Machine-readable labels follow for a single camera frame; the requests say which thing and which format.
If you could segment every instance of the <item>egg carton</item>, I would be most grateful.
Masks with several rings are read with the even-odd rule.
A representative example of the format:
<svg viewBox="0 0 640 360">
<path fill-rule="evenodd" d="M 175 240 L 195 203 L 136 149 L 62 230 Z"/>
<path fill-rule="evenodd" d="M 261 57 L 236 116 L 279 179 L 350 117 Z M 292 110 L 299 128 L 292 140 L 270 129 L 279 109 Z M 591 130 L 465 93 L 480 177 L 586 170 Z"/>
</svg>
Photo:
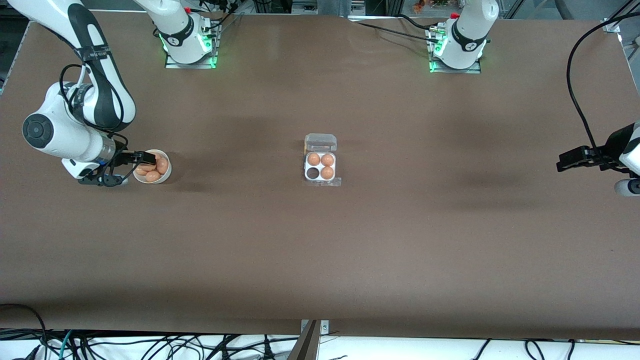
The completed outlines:
<svg viewBox="0 0 640 360">
<path fill-rule="evenodd" d="M 332 152 L 309 152 L 305 156 L 305 179 L 317 186 L 340 186 L 342 178 L 335 176 L 335 164 L 337 159 Z"/>
</svg>

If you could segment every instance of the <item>bowl of eggs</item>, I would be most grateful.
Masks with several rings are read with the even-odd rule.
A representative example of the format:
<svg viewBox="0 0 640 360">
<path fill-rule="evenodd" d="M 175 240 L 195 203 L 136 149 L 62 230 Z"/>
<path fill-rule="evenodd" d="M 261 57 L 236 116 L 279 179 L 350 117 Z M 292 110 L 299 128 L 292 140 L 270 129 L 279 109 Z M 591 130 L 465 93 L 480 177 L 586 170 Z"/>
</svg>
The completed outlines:
<svg viewBox="0 0 640 360">
<path fill-rule="evenodd" d="M 147 150 L 149 154 L 156 156 L 156 164 L 140 164 L 133 172 L 133 176 L 144 184 L 160 184 L 171 175 L 171 161 L 169 157 L 161 150 Z"/>
</svg>

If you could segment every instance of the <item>black joint cap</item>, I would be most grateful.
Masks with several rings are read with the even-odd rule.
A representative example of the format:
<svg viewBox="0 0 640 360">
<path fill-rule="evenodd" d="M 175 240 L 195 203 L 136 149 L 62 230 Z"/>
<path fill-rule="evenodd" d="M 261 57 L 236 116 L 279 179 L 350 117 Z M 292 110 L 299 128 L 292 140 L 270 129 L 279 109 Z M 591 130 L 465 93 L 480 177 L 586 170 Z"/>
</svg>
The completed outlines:
<svg viewBox="0 0 640 360">
<path fill-rule="evenodd" d="M 29 115 L 22 124 L 22 135 L 36 149 L 43 149 L 53 138 L 53 124 L 42 114 Z"/>
</svg>

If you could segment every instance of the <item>brown egg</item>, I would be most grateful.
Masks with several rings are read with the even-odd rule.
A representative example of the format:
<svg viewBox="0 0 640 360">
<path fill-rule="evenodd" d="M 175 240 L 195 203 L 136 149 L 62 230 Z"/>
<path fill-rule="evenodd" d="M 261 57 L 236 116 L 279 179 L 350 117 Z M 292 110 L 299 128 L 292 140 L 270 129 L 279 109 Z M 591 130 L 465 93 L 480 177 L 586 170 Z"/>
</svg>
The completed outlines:
<svg viewBox="0 0 640 360">
<path fill-rule="evenodd" d="M 320 176 L 325 180 L 331 179 L 333 177 L 333 169 L 330 167 L 324 167 L 322 171 L 320 171 Z"/>
<path fill-rule="evenodd" d="M 148 183 L 153 183 L 154 181 L 160 179 L 160 173 L 157 171 L 150 171 L 147 172 L 147 174 L 145 175 L 145 180 L 147 180 Z"/>
<path fill-rule="evenodd" d="M 326 167 L 333 165 L 333 156 L 331 154 L 322 155 L 322 165 Z"/>
<path fill-rule="evenodd" d="M 159 158 L 156 160 L 156 170 L 164 175 L 166 171 L 169 169 L 169 161 L 165 158 Z"/>
<path fill-rule="evenodd" d="M 311 166 L 318 166 L 320 165 L 320 155 L 312 152 L 311 154 L 309 154 L 309 156 L 307 157 L 307 163 L 309 163 L 309 165 Z"/>
<path fill-rule="evenodd" d="M 137 167 L 136 168 L 136 174 L 138 174 L 140 176 L 145 176 L 147 174 L 147 171 L 144 171 L 140 167 Z"/>
<path fill-rule="evenodd" d="M 149 165 L 149 164 L 140 164 L 140 165 L 138 165 L 138 169 L 140 169 L 141 171 L 152 171 L 152 170 L 156 169 L 156 166 L 155 165 Z"/>
</svg>

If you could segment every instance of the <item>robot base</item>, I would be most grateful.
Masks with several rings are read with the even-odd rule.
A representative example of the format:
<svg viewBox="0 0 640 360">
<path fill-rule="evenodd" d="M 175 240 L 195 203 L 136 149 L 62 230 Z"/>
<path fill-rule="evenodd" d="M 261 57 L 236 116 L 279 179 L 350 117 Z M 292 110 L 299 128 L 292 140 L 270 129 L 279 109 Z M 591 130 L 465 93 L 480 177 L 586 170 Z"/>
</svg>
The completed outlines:
<svg viewBox="0 0 640 360">
<path fill-rule="evenodd" d="M 438 24 L 438 27 L 444 26 L 444 23 L 441 22 Z M 429 53 L 429 71 L 430 72 L 448 72 L 450 74 L 480 74 L 480 60 L 476 60 L 473 65 L 466 69 L 454 69 L 445 65 L 444 62 L 437 56 L 435 56 L 435 51 L 438 46 L 441 45 L 442 41 L 442 33 L 436 30 L 435 28 L 431 28 L 424 31 L 424 34 L 428 39 L 436 39 L 440 42 L 434 43 L 427 41 L 427 52 Z"/>
<path fill-rule="evenodd" d="M 218 48 L 220 47 L 220 35 L 222 34 L 222 26 L 218 26 L 217 24 L 218 22 L 216 21 L 211 21 L 206 24 L 207 26 L 211 26 L 213 28 L 204 34 L 206 37 L 210 38 L 202 39 L 203 46 L 211 46 L 211 52 L 203 56 L 199 61 L 190 64 L 184 64 L 175 61 L 168 54 L 165 48 L 164 52 L 167 55 L 164 62 L 164 67 L 166 69 L 215 69 L 218 65 Z"/>
</svg>

